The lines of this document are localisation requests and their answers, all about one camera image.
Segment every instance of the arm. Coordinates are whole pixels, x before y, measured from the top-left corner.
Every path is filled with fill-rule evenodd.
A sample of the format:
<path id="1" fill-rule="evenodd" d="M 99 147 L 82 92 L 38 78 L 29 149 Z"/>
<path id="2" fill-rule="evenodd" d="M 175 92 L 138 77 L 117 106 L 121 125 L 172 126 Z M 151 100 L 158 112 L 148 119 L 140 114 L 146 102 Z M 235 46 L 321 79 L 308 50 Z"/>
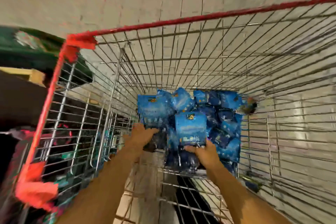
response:
<path id="1" fill-rule="evenodd" d="M 265 201 L 249 192 L 220 162 L 216 146 L 209 140 L 205 148 L 186 146 L 194 152 L 216 184 L 227 204 L 235 224 L 290 224 L 283 215 Z"/>
<path id="2" fill-rule="evenodd" d="M 143 146 L 157 132 L 156 128 L 145 130 L 142 124 L 136 124 L 131 136 L 124 135 L 125 146 L 104 164 L 99 176 L 79 192 L 57 224 L 111 224 L 133 163 L 140 157 Z"/>

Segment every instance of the right arm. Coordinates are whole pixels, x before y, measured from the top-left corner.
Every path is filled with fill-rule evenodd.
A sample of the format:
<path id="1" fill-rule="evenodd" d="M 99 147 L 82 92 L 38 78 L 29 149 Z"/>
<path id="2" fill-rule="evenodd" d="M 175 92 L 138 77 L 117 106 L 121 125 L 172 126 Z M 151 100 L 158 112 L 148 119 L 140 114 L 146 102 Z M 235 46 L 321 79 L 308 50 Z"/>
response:
<path id="1" fill-rule="evenodd" d="M 197 155 L 206 168 L 209 179 L 219 187 L 235 224 L 291 223 L 233 177 L 219 160 L 216 146 L 211 141 L 207 140 L 204 148 L 186 146 L 185 150 Z"/>

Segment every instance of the wire mesh panel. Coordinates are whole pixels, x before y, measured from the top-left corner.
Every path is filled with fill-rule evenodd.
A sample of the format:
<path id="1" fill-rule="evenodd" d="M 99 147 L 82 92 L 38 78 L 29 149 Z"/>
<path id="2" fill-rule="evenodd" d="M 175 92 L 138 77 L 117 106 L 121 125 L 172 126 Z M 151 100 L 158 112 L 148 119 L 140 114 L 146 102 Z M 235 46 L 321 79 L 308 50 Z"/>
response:
<path id="1" fill-rule="evenodd" d="M 262 183 L 259 196 L 293 222 L 335 221 L 335 2 L 298 1 L 70 35 L 28 163 L 45 161 L 44 181 L 64 182 L 57 204 L 67 204 L 137 121 L 138 94 L 235 90 L 259 101 L 257 111 L 244 116 L 239 177 Z M 63 64 L 72 48 L 81 48 L 81 55 Z M 201 174 L 165 169 L 158 152 L 137 163 L 123 204 L 120 222 L 189 223 L 183 219 L 189 214 L 195 223 L 203 217 L 232 223 L 215 185 Z"/>

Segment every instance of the person's right hand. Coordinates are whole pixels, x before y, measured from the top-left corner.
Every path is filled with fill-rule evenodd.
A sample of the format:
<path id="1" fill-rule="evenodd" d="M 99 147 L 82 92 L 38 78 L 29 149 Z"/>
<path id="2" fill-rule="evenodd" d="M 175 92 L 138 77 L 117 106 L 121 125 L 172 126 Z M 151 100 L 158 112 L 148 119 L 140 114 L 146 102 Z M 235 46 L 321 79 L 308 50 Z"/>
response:
<path id="1" fill-rule="evenodd" d="M 208 177 L 214 182 L 215 173 L 217 170 L 223 168 L 223 164 L 219 160 L 216 146 L 210 141 L 206 140 L 206 146 L 201 148 L 196 148 L 194 146 L 185 146 L 184 149 L 189 152 L 193 152 L 199 158 L 199 161 L 207 170 Z"/>

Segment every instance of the metal wire basket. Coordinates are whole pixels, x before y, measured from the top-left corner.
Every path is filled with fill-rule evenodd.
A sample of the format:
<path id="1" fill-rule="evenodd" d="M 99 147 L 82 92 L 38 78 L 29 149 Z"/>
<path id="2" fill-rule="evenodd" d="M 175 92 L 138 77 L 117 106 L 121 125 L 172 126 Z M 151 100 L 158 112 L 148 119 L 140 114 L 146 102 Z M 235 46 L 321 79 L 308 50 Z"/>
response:
<path id="1" fill-rule="evenodd" d="M 56 204 L 67 205 L 122 145 L 137 121 L 137 94 L 180 86 L 236 90 L 259 101 L 244 118 L 238 178 L 262 184 L 258 195 L 295 223 L 334 223 L 335 2 L 296 1 L 69 35 L 26 163 L 45 161 L 43 181 L 58 179 Z M 73 82 L 79 50 L 94 73 L 81 86 Z M 69 77 L 61 78 L 61 70 Z M 21 175 L 27 172 L 25 165 Z M 210 210 L 202 210 L 194 192 Z M 177 218 L 185 209 L 191 219 Z M 117 222 L 197 223 L 200 215 L 232 223 L 206 177 L 167 170 L 162 153 L 144 153 Z"/>

